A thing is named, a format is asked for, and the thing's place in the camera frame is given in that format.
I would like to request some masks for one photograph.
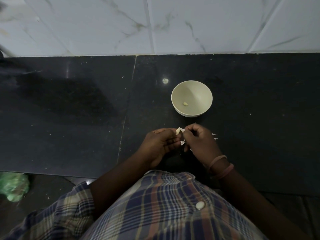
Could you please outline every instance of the hand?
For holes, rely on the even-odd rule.
[[[201,125],[188,125],[185,128],[183,136],[186,139],[185,151],[190,147],[195,157],[206,167],[210,165],[214,158],[223,155],[211,131]],[[211,167],[211,170],[215,174],[218,174],[228,166],[228,161],[222,158]]]
[[[136,156],[155,168],[163,156],[181,146],[181,134],[176,135],[176,129],[156,129],[146,134]]]

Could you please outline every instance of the white bowl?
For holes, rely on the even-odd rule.
[[[210,89],[199,81],[184,81],[171,93],[171,102],[175,110],[185,117],[197,117],[206,112],[212,104]]]

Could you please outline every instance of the wall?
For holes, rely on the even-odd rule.
[[[0,0],[14,56],[320,51],[320,0]]]

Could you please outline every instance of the person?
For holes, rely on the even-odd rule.
[[[30,213],[6,239],[309,239],[236,171],[210,130],[175,131],[148,133],[126,161]],[[233,205],[191,173],[153,170],[182,137]]]

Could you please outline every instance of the bowl rim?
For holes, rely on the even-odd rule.
[[[210,94],[211,94],[211,104],[210,104],[209,108],[207,108],[207,110],[206,110],[206,111],[204,111],[203,113],[198,113],[198,114],[187,114],[187,113],[183,113],[183,112],[181,112],[180,110],[178,110],[178,109],[174,106],[174,102],[172,101],[172,94],[174,93],[174,90],[175,90],[175,89],[176,89],[180,84],[182,84],[182,83],[186,83],[186,82],[197,82],[197,83],[201,83],[202,85],[204,85],[204,86],[209,90],[209,92],[210,92]],[[196,116],[199,116],[199,115],[204,114],[205,112],[207,112],[207,111],[210,109],[210,107],[211,107],[211,105],[212,105],[213,100],[214,100],[214,97],[213,97],[213,95],[212,95],[212,92],[211,92],[210,88],[208,88],[208,86],[207,86],[206,84],[204,84],[204,83],[202,83],[202,82],[200,82],[200,81],[196,81],[196,80],[187,80],[187,81],[183,81],[183,82],[179,83],[178,85],[176,85],[176,86],[174,87],[174,89],[172,90],[172,92],[171,92],[171,103],[172,103],[172,105],[174,106],[174,108],[175,108],[178,112],[180,112],[180,113],[182,113],[182,114],[184,114],[184,115],[187,115],[187,116],[195,116],[195,117],[196,117]]]

